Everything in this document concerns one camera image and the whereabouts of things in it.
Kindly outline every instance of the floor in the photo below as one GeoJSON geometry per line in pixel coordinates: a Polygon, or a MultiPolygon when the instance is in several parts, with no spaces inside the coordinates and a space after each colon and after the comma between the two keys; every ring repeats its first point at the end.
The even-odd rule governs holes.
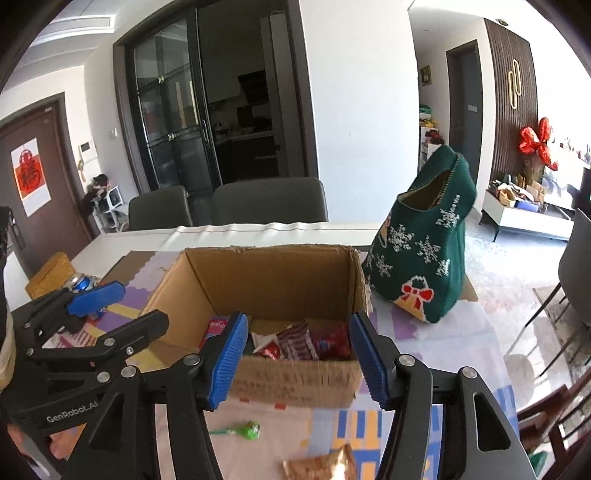
{"type": "Polygon", "coordinates": [[[560,350],[554,329],[543,312],[512,352],[506,354],[540,306],[533,288],[558,283],[558,262],[566,242],[512,232],[501,232],[492,242],[493,227],[478,225],[479,220],[480,215],[472,210],[466,221],[466,273],[496,330],[515,402],[521,409],[563,384],[570,385],[564,358],[542,378],[536,378],[560,350]]]}

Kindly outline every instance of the brown door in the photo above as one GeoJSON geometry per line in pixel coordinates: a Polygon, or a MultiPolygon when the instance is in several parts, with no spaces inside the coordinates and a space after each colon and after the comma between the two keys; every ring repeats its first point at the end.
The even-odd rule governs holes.
{"type": "Polygon", "coordinates": [[[0,205],[12,208],[13,246],[29,274],[56,252],[74,258],[92,240],[66,174],[56,108],[43,106],[0,130],[0,205]]]}

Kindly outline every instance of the gray dining chair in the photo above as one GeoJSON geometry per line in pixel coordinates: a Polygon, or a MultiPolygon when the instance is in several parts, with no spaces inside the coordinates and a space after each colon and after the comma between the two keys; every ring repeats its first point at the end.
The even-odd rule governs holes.
{"type": "Polygon", "coordinates": [[[148,192],[129,203],[128,231],[193,226],[187,191],[181,185],[148,192]]]}
{"type": "MultiPolygon", "coordinates": [[[[580,327],[566,340],[560,352],[552,359],[544,371],[539,375],[544,375],[548,369],[556,360],[559,359],[560,355],[568,348],[573,342],[575,337],[581,333],[582,330],[586,330],[591,327],[591,294],[589,293],[589,272],[591,272],[591,248],[589,248],[589,239],[591,239],[591,220],[581,211],[576,210],[574,214],[574,226],[573,232],[570,235],[570,239],[566,244],[564,253],[560,258],[558,264],[558,280],[559,283],[556,285],[552,293],[542,303],[540,308],[534,313],[533,317],[528,320],[524,325],[522,332],[527,328],[531,322],[548,306],[552,299],[562,288],[564,297],[560,300],[560,303],[567,300],[565,307],[562,309],[558,318],[554,321],[557,323],[568,308],[572,308],[577,317],[581,321],[580,327]]],[[[573,358],[580,352],[581,347],[577,349],[573,358]]],[[[591,357],[587,360],[585,365],[591,362],[591,357]]]]}
{"type": "Polygon", "coordinates": [[[309,177],[229,183],[213,193],[214,225],[327,222],[324,187],[309,177]]]}

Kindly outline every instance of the picture frame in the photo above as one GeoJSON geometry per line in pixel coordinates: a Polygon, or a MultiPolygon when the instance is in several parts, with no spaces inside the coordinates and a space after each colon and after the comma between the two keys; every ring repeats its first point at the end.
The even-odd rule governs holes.
{"type": "Polygon", "coordinates": [[[421,72],[421,85],[431,85],[431,66],[427,65],[420,69],[421,72]]]}

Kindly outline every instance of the gold decorative ornament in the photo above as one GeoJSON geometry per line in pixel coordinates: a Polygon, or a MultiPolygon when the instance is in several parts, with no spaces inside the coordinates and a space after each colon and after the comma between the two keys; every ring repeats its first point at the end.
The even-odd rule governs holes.
{"type": "Polygon", "coordinates": [[[517,110],[518,99],[521,96],[521,70],[516,59],[511,62],[511,70],[507,73],[509,85],[509,104],[517,110]]]}

